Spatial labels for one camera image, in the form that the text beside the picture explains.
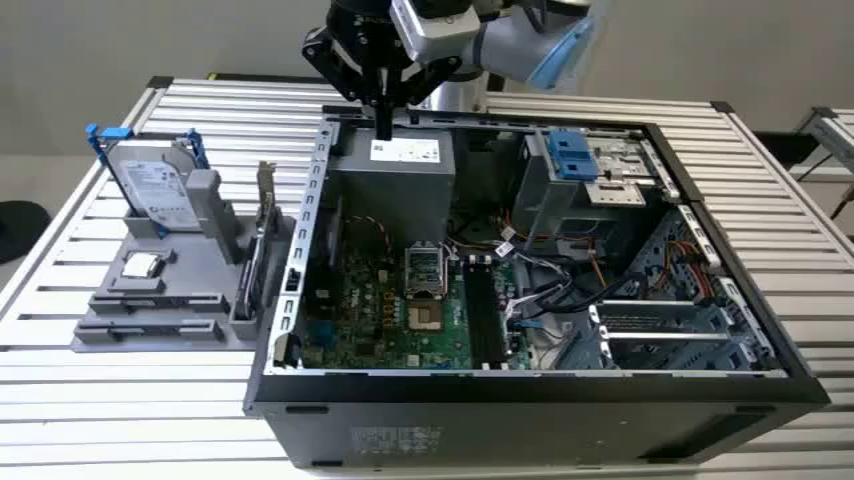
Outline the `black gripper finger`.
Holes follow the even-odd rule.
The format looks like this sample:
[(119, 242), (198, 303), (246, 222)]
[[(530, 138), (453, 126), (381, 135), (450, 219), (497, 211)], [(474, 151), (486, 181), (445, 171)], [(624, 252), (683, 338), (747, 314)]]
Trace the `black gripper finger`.
[(382, 139), (392, 138), (392, 118), (397, 108), (420, 103), (461, 65), (458, 57), (428, 62), (406, 79), (401, 78), (402, 64), (392, 63), (386, 69), (382, 93)]
[(312, 29), (302, 40), (301, 54), (348, 101), (358, 101), (373, 112), (374, 138), (384, 139), (384, 96), (378, 70), (364, 66), (356, 71), (334, 50), (326, 28)]

